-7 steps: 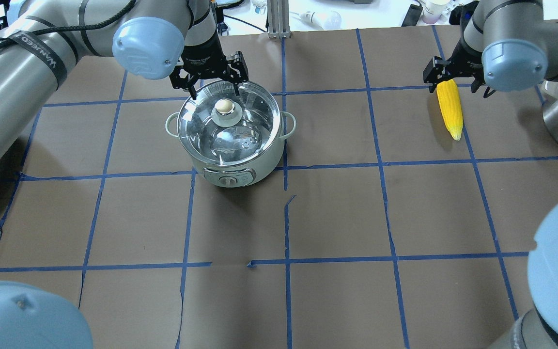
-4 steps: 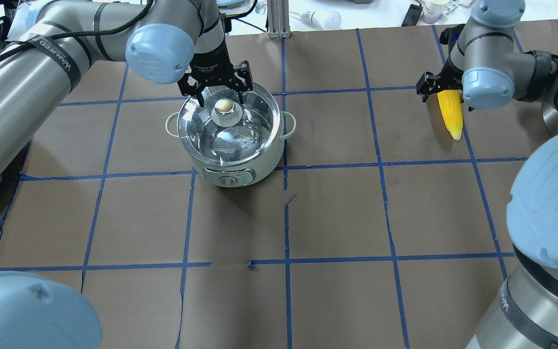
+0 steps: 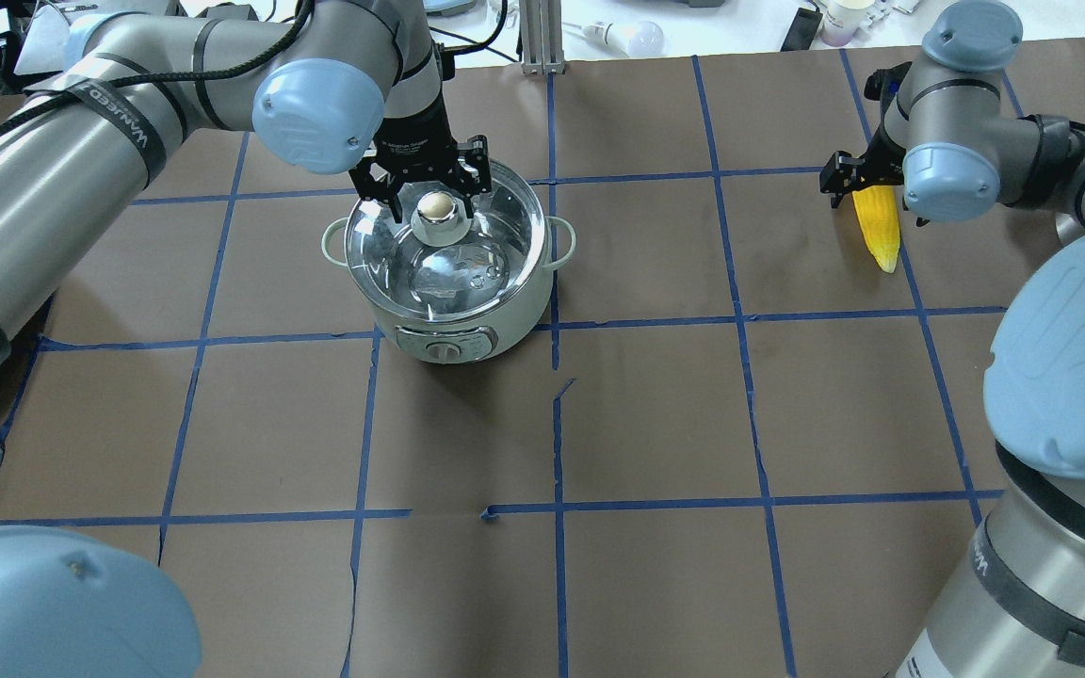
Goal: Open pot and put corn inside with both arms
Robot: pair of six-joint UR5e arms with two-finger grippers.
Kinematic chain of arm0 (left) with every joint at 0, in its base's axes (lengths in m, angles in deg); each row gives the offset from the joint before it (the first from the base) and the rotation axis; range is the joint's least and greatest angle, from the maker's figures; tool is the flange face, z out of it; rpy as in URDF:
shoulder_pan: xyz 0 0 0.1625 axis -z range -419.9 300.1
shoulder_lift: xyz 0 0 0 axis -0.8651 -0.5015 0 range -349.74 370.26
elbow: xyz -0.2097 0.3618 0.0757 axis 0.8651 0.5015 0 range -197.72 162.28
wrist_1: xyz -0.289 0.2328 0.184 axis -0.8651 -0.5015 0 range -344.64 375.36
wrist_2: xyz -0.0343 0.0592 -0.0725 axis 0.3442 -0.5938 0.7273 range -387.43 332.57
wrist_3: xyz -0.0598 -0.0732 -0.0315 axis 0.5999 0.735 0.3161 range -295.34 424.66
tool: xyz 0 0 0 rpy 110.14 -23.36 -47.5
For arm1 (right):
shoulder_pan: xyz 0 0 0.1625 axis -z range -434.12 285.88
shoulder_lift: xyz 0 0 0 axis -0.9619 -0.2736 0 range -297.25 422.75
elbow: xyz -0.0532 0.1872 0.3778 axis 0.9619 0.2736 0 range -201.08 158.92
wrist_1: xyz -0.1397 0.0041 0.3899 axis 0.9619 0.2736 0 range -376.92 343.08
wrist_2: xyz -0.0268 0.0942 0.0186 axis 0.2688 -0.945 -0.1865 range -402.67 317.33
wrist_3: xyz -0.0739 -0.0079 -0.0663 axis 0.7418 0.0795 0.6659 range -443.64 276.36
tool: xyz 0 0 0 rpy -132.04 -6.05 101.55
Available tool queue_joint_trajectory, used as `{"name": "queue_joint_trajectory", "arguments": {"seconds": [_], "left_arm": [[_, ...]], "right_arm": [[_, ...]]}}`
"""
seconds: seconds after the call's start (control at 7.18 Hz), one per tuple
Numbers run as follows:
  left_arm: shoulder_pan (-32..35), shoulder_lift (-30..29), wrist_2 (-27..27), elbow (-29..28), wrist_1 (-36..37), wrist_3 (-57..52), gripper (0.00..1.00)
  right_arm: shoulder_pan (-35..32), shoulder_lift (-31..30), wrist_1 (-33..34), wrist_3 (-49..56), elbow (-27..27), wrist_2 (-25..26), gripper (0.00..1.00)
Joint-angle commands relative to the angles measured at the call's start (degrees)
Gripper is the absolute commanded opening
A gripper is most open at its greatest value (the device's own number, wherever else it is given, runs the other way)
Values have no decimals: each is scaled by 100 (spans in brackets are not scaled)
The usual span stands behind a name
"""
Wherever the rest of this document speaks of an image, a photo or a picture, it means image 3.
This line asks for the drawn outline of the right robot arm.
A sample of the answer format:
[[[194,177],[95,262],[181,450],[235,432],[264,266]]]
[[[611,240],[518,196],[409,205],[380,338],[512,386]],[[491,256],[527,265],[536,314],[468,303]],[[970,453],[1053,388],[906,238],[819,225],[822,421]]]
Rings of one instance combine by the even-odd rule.
[[[1085,677],[1085,124],[1003,116],[1022,31],[999,1],[944,8],[920,56],[866,81],[882,108],[868,149],[819,172],[832,206],[901,187],[920,222],[1055,212],[1062,244],[1008,306],[983,374],[1008,489],[893,677]]]

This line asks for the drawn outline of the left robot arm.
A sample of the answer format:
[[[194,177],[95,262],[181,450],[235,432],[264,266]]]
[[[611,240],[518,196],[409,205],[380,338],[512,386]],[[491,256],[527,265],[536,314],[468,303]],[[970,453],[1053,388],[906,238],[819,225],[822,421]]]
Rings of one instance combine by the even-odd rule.
[[[66,71],[0,125],[0,364],[22,327],[199,129],[248,130],[289,166],[488,192],[485,138],[455,140],[454,74],[417,1],[305,1],[292,24],[98,14]],[[0,677],[192,677],[186,594],[81,533],[0,526]]]

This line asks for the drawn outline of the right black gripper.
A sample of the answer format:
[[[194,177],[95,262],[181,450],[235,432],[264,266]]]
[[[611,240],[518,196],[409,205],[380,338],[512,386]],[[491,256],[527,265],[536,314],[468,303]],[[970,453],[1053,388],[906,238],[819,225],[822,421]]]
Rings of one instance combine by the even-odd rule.
[[[906,153],[896,143],[885,141],[871,141],[858,157],[837,151],[819,171],[819,193],[828,197],[831,209],[835,210],[845,197],[860,190],[904,186]]]

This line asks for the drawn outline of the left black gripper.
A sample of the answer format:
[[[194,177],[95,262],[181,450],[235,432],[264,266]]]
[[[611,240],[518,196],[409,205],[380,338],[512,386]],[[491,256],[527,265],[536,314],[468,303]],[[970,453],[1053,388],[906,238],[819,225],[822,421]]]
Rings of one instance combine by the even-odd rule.
[[[447,119],[388,119],[348,176],[362,199],[387,199],[395,223],[405,220],[397,193],[410,182],[439,182],[456,190],[465,218],[473,218],[474,200],[492,192],[488,138],[474,135],[458,141]]]

